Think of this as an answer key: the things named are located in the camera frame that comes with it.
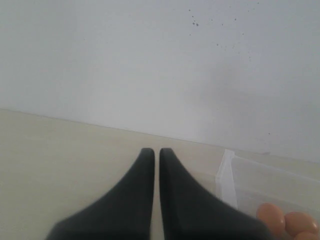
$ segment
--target peach-colored object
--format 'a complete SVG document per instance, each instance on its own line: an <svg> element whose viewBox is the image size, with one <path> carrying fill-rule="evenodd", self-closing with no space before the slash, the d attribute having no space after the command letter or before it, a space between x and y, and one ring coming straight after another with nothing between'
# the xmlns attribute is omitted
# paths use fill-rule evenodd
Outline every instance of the peach-colored object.
<svg viewBox="0 0 320 240"><path fill-rule="evenodd" d="M318 240L317 235L304 231L295 236L294 240Z"/></svg>
<svg viewBox="0 0 320 240"><path fill-rule="evenodd" d="M264 203L256 211L256 217L260 219L270 232L280 237L285 231L285 217L282 210L274 204Z"/></svg>
<svg viewBox="0 0 320 240"><path fill-rule="evenodd" d="M304 212L290 212L284 216L286 232L295 237L302 232L308 232L317 235L319 225L317 221Z"/></svg>

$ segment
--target orange object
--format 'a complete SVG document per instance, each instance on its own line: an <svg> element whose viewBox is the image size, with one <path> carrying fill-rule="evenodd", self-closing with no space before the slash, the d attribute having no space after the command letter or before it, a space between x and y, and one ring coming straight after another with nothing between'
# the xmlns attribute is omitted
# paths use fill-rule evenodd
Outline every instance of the orange object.
<svg viewBox="0 0 320 240"><path fill-rule="evenodd" d="M319 225L317 221L304 212L290 212L284 216L286 232L295 237L299 233L308 232L317 235Z"/></svg>
<svg viewBox="0 0 320 240"><path fill-rule="evenodd" d="M285 217L282 210L271 203L264 203L256 211L256 217L261 220L270 232L280 237L285 231Z"/></svg>
<svg viewBox="0 0 320 240"><path fill-rule="evenodd" d="M294 240L318 240L317 235L304 231L295 236Z"/></svg>

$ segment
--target white wall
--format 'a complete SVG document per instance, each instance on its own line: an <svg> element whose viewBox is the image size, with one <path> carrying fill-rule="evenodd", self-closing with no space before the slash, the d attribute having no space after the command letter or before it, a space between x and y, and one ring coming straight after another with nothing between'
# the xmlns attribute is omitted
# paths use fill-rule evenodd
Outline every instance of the white wall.
<svg viewBox="0 0 320 240"><path fill-rule="evenodd" d="M319 12L1 0L0 108L320 162Z"/></svg>

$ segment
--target beige floor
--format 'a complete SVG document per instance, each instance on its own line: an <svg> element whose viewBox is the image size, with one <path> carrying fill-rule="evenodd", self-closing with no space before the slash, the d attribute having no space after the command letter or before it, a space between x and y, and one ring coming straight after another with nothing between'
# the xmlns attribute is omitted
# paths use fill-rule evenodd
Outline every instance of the beige floor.
<svg viewBox="0 0 320 240"><path fill-rule="evenodd" d="M153 148L157 160L160 148L173 148L214 192L223 147L0 110L0 239L44 239L56 221L107 192L143 147ZM320 180L316 163L236 154ZM158 173L155 177L152 239L161 240Z"/></svg>

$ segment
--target transparent plastic box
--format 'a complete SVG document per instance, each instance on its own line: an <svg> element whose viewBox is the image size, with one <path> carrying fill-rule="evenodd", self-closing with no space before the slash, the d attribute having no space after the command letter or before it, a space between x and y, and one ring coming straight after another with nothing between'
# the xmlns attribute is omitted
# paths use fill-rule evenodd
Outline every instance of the transparent plastic box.
<svg viewBox="0 0 320 240"><path fill-rule="evenodd" d="M320 181L267 166L225 150L215 177L215 194L232 207L256 216L263 203L284 213L309 213L320 223Z"/></svg>

